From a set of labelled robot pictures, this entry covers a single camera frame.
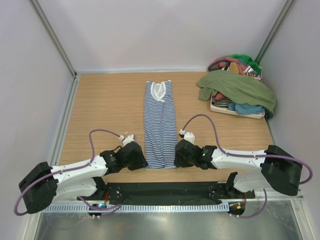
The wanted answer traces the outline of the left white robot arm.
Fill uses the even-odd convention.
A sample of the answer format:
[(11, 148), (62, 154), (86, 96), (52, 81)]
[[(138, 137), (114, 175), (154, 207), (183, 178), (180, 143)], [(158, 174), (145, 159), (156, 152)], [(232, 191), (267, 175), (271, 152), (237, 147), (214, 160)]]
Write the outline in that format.
[(19, 183), (20, 201), (26, 213), (35, 214), (52, 203), (67, 199), (93, 198), (101, 200), (106, 194), (103, 176), (147, 167), (141, 146), (135, 141), (105, 150), (91, 159), (50, 166), (47, 162), (37, 164)]

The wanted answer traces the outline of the blue white striped tank top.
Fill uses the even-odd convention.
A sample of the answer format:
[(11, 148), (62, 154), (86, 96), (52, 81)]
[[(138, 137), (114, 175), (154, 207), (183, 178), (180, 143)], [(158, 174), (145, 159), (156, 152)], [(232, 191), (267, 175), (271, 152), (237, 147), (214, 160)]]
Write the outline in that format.
[(176, 168), (177, 123), (170, 80), (160, 83), (146, 82), (143, 131), (147, 167), (149, 169)]

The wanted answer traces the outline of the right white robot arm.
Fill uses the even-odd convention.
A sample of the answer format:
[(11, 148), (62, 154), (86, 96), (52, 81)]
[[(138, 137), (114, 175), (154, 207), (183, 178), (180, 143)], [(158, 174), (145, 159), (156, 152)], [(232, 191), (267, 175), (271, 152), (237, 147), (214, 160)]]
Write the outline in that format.
[(303, 168), (276, 145), (269, 145), (266, 150), (239, 151), (213, 145), (199, 147), (185, 139), (175, 146), (174, 164), (178, 168), (241, 170), (232, 172), (225, 185), (225, 192), (231, 198), (251, 190), (269, 188), (283, 195), (296, 196)]

